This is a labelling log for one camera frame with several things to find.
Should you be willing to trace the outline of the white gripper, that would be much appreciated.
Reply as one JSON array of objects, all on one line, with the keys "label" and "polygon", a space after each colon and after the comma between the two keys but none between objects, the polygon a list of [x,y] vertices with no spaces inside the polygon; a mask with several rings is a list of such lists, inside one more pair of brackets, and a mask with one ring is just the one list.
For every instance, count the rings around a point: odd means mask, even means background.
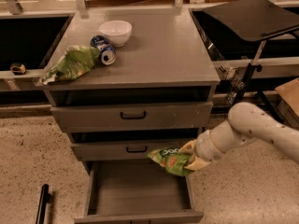
[{"label": "white gripper", "polygon": [[179,153],[198,156],[191,156],[187,161],[185,168],[191,171],[196,171],[205,168],[212,161],[219,161],[224,153],[215,145],[212,140],[211,131],[206,130],[200,133],[196,140],[189,141],[183,145]]}]

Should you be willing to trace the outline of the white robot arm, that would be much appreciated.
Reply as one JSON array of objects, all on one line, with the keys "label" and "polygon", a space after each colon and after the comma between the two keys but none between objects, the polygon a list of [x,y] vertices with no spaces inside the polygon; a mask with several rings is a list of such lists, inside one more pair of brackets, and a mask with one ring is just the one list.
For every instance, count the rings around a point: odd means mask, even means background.
[{"label": "white robot arm", "polygon": [[196,171],[216,162],[229,150],[244,147],[256,139],[276,147],[299,163],[299,131],[276,121],[258,106],[241,102],[233,105],[227,120],[200,133],[180,153],[191,154],[186,169]]}]

